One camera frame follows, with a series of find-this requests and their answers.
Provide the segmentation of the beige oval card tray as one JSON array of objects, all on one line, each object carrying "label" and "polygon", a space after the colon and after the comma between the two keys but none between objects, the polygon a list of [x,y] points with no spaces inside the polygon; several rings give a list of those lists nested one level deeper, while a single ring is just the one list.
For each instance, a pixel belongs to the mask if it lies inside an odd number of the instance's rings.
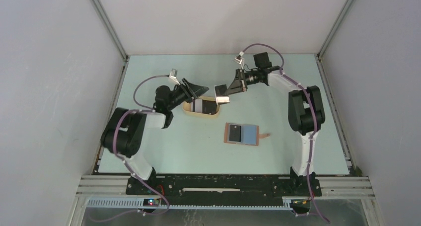
[{"label": "beige oval card tray", "polygon": [[215,98],[210,96],[201,96],[203,99],[203,113],[191,112],[191,103],[183,102],[182,110],[185,114],[195,116],[195,117],[204,117],[204,118],[216,118],[220,113],[220,106],[217,105]]}]

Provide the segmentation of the black credit card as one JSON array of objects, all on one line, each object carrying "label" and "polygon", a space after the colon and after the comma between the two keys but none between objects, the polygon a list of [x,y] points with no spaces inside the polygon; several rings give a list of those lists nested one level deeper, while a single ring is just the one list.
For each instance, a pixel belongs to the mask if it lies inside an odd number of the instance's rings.
[{"label": "black credit card", "polygon": [[241,125],[235,125],[230,124],[228,127],[229,133],[228,133],[228,141],[229,142],[241,142],[242,137],[242,126]]}]

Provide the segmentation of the brown leather card holder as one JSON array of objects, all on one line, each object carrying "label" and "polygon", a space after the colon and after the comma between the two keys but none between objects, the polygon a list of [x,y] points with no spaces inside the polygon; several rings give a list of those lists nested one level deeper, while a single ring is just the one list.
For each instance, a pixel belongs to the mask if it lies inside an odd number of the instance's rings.
[{"label": "brown leather card holder", "polygon": [[268,138],[271,134],[270,133],[260,133],[260,128],[258,125],[250,125],[250,124],[235,124],[242,126],[242,137],[241,142],[229,142],[228,141],[228,127],[230,124],[235,123],[226,123],[224,129],[224,143],[226,144],[236,144],[236,145],[245,145],[245,146],[258,146],[259,141],[261,139]]}]

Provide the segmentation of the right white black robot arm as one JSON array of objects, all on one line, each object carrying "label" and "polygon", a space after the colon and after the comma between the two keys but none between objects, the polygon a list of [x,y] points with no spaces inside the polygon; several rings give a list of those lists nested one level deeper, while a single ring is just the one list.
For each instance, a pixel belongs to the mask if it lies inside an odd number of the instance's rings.
[{"label": "right white black robot arm", "polygon": [[255,68],[250,71],[245,70],[243,56],[244,52],[240,52],[234,58],[240,68],[235,71],[232,83],[229,86],[225,85],[221,94],[223,97],[229,97],[246,92],[249,86],[257,83],[287,91],[288,123],[291,129],[301,136],[301,146],[291,167],[292,179],[288,187],[294,195],[302,195],[313,181],[315,140],[326,118],[320,88],[316,85],[304,87],[288,76],[282,66],[274,66],[267,52],[253,56]]}]

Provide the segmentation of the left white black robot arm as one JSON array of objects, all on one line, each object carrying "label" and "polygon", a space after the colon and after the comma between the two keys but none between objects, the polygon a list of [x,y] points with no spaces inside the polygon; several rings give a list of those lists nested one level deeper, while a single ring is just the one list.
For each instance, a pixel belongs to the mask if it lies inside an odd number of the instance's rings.
[{"label": "left white black robot arm", "polygon": [[166,129],[172,122],[173,109],[182,103],[191,103],[209,88],[193,84],[183,78],[173,88],[161,85],[155,90],[154,104],[147,110],[117,107],[100,138],[100,145],[120,159],[130,174],[138,178],[138,188],[152,194],[157,181],[151,177],[153,166],[140,152],[146,129]]}]

